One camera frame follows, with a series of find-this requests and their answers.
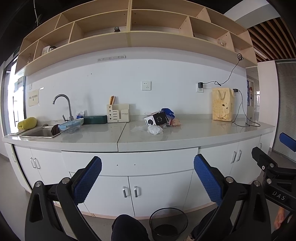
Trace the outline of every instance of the human hand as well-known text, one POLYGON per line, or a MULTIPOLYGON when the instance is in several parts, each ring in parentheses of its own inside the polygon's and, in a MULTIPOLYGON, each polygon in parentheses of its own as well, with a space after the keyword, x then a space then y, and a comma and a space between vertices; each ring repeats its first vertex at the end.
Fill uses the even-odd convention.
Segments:
POLYGON ((277 216, 274 220, 274 227, 279 229, 282 222, 285 220, 285 209, 280 207, 277 213, 277 216))

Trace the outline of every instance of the blue gripper pad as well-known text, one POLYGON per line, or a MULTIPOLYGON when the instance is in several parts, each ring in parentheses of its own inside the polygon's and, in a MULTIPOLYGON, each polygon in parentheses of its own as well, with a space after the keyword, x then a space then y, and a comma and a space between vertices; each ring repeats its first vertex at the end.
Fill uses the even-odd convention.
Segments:
POLYGON ((73 201, 76 205, 83 203, 89 194, 92 186, 102 170, 102 161, 94 156, 89 164, 83 169, 73 187, 73 201))
POLYGON ((194 170, 201 180, 211 201, 217 203, 217 205, 220 206, 222 202, 222 188, 210 171, 209 168, 211 166, 207 163, 207 161, 201 154, 195 156, 193 163, 194 170))
POLYGON ((282 132, 279 135, 279 140, 281 143, 289 147, 292 151, 296 152, 296 141, 292 137, 282 132))

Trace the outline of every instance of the kitchen faucet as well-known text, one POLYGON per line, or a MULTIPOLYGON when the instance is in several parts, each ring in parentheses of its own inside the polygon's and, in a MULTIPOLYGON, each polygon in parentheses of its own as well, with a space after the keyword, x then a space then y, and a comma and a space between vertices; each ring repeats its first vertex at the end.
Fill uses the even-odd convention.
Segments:
POLYGON ((57 98, 59 98, 59 97, 65 97, 65 98, 67 99, 67 101, 68 101, 68 105, 69 105, 69 114, 70 114, 70 116, 69 116, 69 120, 70 120, 70 121, 74 120, 74 118, 73 118, 73 116, 72 116, 71 104, 70 104, 70 100, 69 100, 69 97, 68 97, 68 96, 66 96, 66 95, 64 95, 64 94, 59 94, 59 95, 57 95, 57 96, 54 98, 52 104, 54 104, 55 101, 57 100, 57 98))

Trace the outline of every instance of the kitchen sink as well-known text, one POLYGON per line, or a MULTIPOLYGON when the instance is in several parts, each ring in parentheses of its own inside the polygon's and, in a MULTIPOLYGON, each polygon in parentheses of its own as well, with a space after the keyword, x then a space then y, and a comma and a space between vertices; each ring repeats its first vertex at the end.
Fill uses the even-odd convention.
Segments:
POLYGON ((21 137, 28 137, 28 138, 54 138, 58 136, 60 133, 56 135, 52 135, 51 130, 53 126, 44 126, 42 129, 34 130, 32 132, 26 133, 21 137))

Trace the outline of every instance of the dark pants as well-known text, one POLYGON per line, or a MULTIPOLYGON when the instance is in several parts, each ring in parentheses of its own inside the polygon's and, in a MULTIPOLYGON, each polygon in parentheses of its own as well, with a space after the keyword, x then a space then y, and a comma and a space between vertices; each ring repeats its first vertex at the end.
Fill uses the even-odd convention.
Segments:
MULTIPOLYGON (((192 230, 191 232, 191 236, 192 238, 196 239, 198 237, 198 235, 200 234, 200 232, 202 231, 202 229, 204 228, 204 226, 207 225, 207 222, 210 220, 211 216, 213 215, 213 213, 215 212, 216 209, 210 211, 206 216, 204 216, 202 218, 202 220, 200 221, 200 223, 192 230)), ((224 234, 222 236, 228 235, 230 233, 230 231, 232 230, 232 222, 229 219, 226 225, 226 228, 224 230, 224 234)))
POLYGON ((118 216, 112 224, 111 241, 149 241, 146 228, 129 215, 118 216))

